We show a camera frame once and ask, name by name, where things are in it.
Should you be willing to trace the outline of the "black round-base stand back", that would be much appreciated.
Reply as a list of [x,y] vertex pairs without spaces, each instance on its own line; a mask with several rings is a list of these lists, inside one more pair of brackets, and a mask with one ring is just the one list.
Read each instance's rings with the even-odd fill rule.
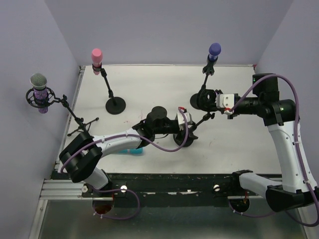
[[[218,60],[218,58],[210,60],[210,58],[207,57],[207,61],[206,61],[207,63],[202,69],[202,72],[205,75],[205,78],[204,78],[204,82],[203,82],[201,88],[205,88],[206,84],[207,84],[208,77],[214,75],[214,73],[215,73],[214,65],[216,64],[217,60]],[[196,110],[199,109],[199,107],[197,105],[197,95],[198,95],[198,93],[195,93],[190,98],[190,104]]]

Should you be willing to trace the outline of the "black shock-mount round-base stand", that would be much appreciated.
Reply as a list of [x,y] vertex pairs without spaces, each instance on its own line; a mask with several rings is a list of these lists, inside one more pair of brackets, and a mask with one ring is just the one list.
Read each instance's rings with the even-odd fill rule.
[[202,119],[199,122],[197,123],[193,122],[190,125],[190,127],[188,128],[188,136],[183,147],[191,146],[192,143],[198,139],[198,137],[194,135],[194,131],[197,130],[200,124],[202,124],[203,122],[207,120],[214,119],[215,112],[218,111],[216,106],[216,97],[219,94],[222,94],[221,90],[211,90],[211,89],[206,89],[205,87],[202,87],[199,90],[195,98],[195,102],[197,104],[197,107],[200,110],[206,112],[206,114],[202,117]]

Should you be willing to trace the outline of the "teal microphone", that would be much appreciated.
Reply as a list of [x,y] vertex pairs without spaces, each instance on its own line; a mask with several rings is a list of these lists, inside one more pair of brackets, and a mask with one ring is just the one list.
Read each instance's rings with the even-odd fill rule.
[[127,155],[133,155],[133,156],[140,156],[143,155],[144,151],[143,148],[137,148],[137,149],[125,149],[117,152],[117,154],[127,154]]

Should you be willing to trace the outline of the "dark purple microphone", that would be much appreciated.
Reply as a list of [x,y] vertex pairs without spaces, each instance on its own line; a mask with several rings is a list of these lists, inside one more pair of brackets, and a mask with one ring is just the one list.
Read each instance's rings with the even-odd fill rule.
[[218,59],[219,54],[221,53],[221,45],[217,42],[212,43],[209,47],[207,62],[215,63]]

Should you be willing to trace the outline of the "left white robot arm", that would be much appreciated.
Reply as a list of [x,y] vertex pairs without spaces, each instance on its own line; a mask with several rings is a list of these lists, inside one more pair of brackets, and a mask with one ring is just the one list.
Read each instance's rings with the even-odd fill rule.
[[60,153],[60,172],[66,171],[74,183],[85,182],[98,196],[110,193],[111,185],[107,173],[99,169],[99,160],[122,150],[139,149],[154,145],[157,134],[181,136],[182,142],[176,150],[185,146],[192,124],[191,114],[180,107],[174,120],[167,117],[164,107],[154,107],[145,119],[132,128],[118,134],[93,136],[85,131],[78,134]]

